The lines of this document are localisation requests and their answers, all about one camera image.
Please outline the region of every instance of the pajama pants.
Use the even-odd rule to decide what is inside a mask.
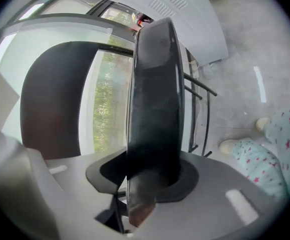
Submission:
[[[290,195],[290,109],[274,114],[264,128],[267,140],[277,146],[277,157],[249,138],[238,140],[232,155],[247,178],[273,198]]]

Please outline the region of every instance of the glass window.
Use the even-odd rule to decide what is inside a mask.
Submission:
[[[118,47],[123,47],[126,49],[130,49],[133,50],[135,44],[133,42],[130,42],[126,39],[122,39],[120,37],[117,37],[115,35],[111,35],[109,40],[108,40],[108,44],[112,45],[112,46],[118,46]]]
[[[96,82],[93,139],[94,151],[126,146],[126,120],[132,58],[104,52]]]
[[[86,14],[102,0],[57,0],[41,14]]]
[[[138,31],[140,27],[137,26],[132,18],[132,14],[135,12],[135,10],[127,6],[114,3],[101,15],[101,18],[123,24]]]
[[[27,8],[18,19],[16,20],[24,20],[28,19],[31,15],[33,15],[39,8],[41,8],[46,2],[49,0],[38,0],[34,4],[32,4],[29,8]]]
[[[3,58],[7,48],[9,47],[12,40],[15,38],[17,33],[10,34],[3,38],[2,42],[0,43],[0,61]]]

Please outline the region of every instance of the white shoe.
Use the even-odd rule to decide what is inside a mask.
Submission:
[[[236,140],[224,140],[221,144],[219,144],[219,151],[225,155],[230,155],[231,151],[237,141]]]
[[[269,118],[267,117],[263,117],[260,118],[256,121],[256,129],[260,132],[260,133],[264,133],[264,128],[265,125],[269,122]]]

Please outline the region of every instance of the gray floor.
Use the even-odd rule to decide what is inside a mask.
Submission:
[[[199,80],[218,93],[211,97],[206,152],[212,150],[211,159],[239,170],[234,159],[219,153],[218,145],[225,139],[251,137],[274,149],[254,129],[254,123],[290,107],[290,23],[274,0],[210,1],[224,31],[229,58],[199,69]],[[199,92],[206,97],[205,91]],[[199,107],[196,143],[200,147],[195,154],[201,154],[206,129],[206,102]]]

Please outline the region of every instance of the person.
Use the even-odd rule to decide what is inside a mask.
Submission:
[[[260,118],[256,128],[276,145],[277,156],[250,138],[225,140],[222,153],[232,155],[246,171],[246,176],[276,199],[290,196],[290,109]]]

